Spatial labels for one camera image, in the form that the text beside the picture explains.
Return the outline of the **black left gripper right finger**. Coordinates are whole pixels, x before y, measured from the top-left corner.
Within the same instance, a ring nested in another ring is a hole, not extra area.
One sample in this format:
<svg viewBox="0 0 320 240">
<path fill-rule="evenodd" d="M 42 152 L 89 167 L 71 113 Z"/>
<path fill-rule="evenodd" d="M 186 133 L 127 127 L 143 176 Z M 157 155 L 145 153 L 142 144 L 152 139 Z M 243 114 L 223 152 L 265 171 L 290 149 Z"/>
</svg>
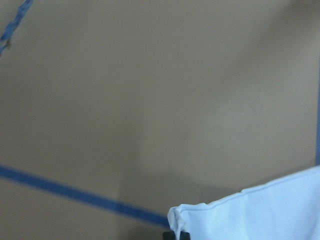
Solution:
<svg viewBox="0 0 320 240">
<path fill-rule="evenodd" d="M 180 232 L 179 240 L 190 240 L 190 234 L 188 232 Z"/>
</svg>

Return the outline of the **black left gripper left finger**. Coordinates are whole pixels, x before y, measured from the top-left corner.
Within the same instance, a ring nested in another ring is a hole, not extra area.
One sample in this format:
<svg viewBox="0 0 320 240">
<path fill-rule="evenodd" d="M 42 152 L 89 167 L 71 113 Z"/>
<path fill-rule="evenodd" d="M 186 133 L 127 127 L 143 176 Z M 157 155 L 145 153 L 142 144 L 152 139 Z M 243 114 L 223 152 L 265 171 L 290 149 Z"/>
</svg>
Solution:
<svg viewBox="0 0 320 240">
<path fill-rule="evenodd" d="M 175 240 L 175 233 L 173 231 L 166 231 L 162 233 L 163 240 Z"/>
</svg>

